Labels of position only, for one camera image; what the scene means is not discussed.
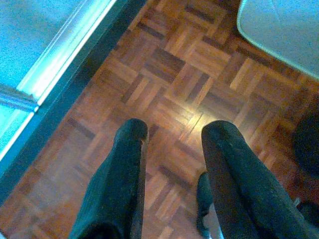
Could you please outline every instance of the parquet floor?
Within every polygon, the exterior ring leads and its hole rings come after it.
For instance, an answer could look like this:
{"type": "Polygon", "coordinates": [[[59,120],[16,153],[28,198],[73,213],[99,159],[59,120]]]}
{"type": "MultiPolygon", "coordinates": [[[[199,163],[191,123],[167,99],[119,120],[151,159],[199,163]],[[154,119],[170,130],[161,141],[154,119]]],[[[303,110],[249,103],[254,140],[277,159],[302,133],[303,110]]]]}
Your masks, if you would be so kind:
{"type": "Polygon", "coordinates": [[[0,209],[11,239],[63,239],[90,177],[127,119],[150,129],[144,239],[199,239],[200,132],[235,123],[291,198],[319,203],[319,183],[294,163],[296,124],[319,84],[256,49],[236,29],[238,3],[151,0],[0,209]]]}

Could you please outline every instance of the wooden floor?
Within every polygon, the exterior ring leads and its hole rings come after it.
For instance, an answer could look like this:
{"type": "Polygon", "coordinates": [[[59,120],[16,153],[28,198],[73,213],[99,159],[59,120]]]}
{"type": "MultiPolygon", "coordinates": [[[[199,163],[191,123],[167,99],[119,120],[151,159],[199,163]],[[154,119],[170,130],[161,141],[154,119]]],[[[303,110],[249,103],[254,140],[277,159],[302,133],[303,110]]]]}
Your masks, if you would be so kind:
{"type": "Polygon", "coordinates": [[[150,129],[144,239],[199,239],[201,129],[236,124],[292,199],[319,203],[319,182],[294,163],[296,124],[319,84],[244,40],[238,3],[151,0],[0,209],[11,239],[63,239],[90,177],[127,119],[150,129]]]}

